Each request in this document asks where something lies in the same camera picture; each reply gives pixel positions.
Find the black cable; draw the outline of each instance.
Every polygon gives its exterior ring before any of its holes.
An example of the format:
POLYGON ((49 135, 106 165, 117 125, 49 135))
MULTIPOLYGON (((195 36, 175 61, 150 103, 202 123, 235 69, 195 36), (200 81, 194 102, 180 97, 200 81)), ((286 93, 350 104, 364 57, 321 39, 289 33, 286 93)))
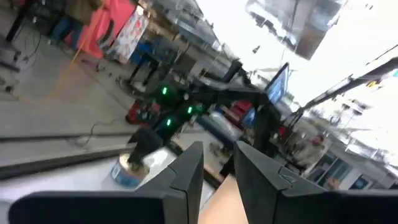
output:
POLYGON ((25 24, 21 24, 21 27, 19 28, 19 30, 17 31, 17 34, 14 36, 14 40, 16 40, 19 36, 19 34, 21 34, 22 29, 24 28, 25 24))
POLYGON ((71 139, 66 139, 66 140, 67 140, 68 142, 70 142, 70 143, 72 143, 72 144, 78 146, 78 147, 85 147, 85 146, 89 143, 89 141, 91 140, 91 137, 94 135, 94 129, 95 129, 95 127, 97 127, 97 126, 107 126, 107 127, 111 127, 115 121, 124 121, 124 119, 116 118, 116 119, 113 119, 111 122, 102 122, 102 121, 97 121, 97 122, 95 122, 95 123, 93 124, 93 126, 91 127, 90 134, 88 135, 87 140, 86 140, 85 142, 83 142, 83 143, 77 142, 76 139, 74 139, 74 141, 71 141, 71 139))
MULTIPOLYGON (((24 42, 25 53, 27 52, 27 40, 31 33, 33 33, 33 30, 29 31, 25 37, 25 42, 24 42)), ((26 62, 26 64, 28 64, 28 62, 30 62, 31 58, 34 57, 33 62, 30 63, 30 65, 26 65, 25 68, 21 69, 21 72, 26 71, 26 70, 30 69, 31 67, 33 67, 37 61, 37 57, 36 57, 37 51, 40 47, 40 43, 42 40, 42 34, 40 34, 39 32, 38 32, 38 34, 39 34, 39 41, 37 44, 35 43, 36 36, 34 34, 32 35, 33 45, 35 46, 34 51, 32 53, 30 53, 29 55, 26 54, 25 57, 22 59, 23 62, 26 62)))

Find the floor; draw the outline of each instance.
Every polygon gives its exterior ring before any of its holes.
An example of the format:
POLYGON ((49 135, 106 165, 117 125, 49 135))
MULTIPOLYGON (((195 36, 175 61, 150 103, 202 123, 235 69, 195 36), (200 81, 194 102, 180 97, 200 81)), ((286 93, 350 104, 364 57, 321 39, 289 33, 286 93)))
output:
MULTIPOLYGON (((11 12, 0 10, 2 35, 7 34, 13 19, 11 12)), ((14 41, 14 45, 22 50, 22 57, 34 50, 33 33, 34 30, 24 26, 14 41)), ((1 58, 11 57, 3 54, 1 58)), ((106 70, 96 73, 90 64, 81 62, 82 58, 95 60, 83 54, 65 73, 71 58, 72 55, 58 47, 47 45, 47 38, 43 37, 37 53, 28 62, 19 63, 21 72, 13 73, 0 68, 0 77, 6 80, 7 85, 15 86, 14 95, 0 92, 0 139, 60 136, 60 139, 51 141, 3 141, 0 143, 0 165, 53 157, 65 151, 125 143, 137 129, 137 126, 124 121, 134 99, 123 93, 115 82, 118 76, 128 77, 132 68, 106 63, 106 70), (96 126, 94 132, 119 133, 120 137, 93 138, 84 148, 65 139, 69 135, 89 134, 95 123, 112 121, 112 125, 96 126)), ((189 146, 198 140, 197 134, 205 146, 215 141, 200 127, 188 129, 181 139, 189 146)), ((205 153, 205 160, 215 170, 221 169, 220 162, 210 152, 205 153)))

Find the man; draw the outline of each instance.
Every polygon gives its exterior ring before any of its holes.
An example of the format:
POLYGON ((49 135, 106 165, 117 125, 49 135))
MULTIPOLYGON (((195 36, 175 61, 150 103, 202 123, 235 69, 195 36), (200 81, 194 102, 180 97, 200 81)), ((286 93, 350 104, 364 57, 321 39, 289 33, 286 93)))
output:
POLYGON ((72 49, 77 50, 83 26, 90 24, 91 16, 101 6, 103 6, 103 0, 68 0, 65 6, 65 15, 52 31, 49 44, 59 43, 73 31, 72 49))
POLYGON ((294 146, 295 153, 293 154, 293 162, 296 167, 305 170, 318 160, 322 156, 324 137, 317 135, 311 141, 304 139, 297 142, 294 146))

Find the black stand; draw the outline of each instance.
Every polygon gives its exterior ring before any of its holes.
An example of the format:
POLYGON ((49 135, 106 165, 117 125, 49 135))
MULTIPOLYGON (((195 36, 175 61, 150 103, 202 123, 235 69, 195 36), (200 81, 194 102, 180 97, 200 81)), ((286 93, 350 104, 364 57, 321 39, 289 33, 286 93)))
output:
POLYGON ((13 0, 8 0, 10 2, 10 9, 14 9, 14 1, 13 0))
POLYGON ((34 0, 28 0, 21 7, 21 9, 18 12, 18 16, 15 19, 14 23, 12 24, 11 29, 8 32, 6 38, 4 38, 3 36, 0 35, 0 50, 4 50, 4 51, 8 50, 8 51, 15 52, 12 63, 0 61, 0 66, 6 67, 14 72, 20 72, 20 68, 18 68, 15 65, 15 63, 18 61, 18 58, 21 55, 21 51, 13 46, 12 41, 14 40, 14 37, 17 34, 19 28, 21 27, 21 24, 25 18, 25 15, 27 14, 28 10, 33 5, 33 3, 34 3, 34 0))
POLYGON ((162 63, 160 59, 157 59, 155 55, 144 53, 137 65, 137 67, 134 69, 134 71, 131 73, 131 76, 129 79, 120 79, 119 81, 119 86, 124 91, 125 93, 131 95, 131 94, 136 94, 138 93, 144 93, 145 91, 138 90, 136 87, 133 86, 133 83, 136 82, 134 81, 138 71, 141 69, 143 64, 145 62, 150 63, 150 71, 144 81, 142 82, 142 86, 146 87, 149 83, 149 80, 152 78, 154 73, 157 71, 159 68, 159 65, 162 63))

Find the can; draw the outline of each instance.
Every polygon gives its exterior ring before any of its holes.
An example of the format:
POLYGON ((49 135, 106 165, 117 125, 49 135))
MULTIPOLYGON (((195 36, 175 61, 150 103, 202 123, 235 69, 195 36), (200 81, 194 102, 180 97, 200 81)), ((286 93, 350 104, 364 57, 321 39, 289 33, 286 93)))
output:
POLYGON ((149 174, 149 167, 143 165, 138 169, 132 168, 127 162, 130 154, 121 154, 119 159, 116 161, 115 166, 112 168, 111 177, 112 179, 125 187, 137 187, 149 174))

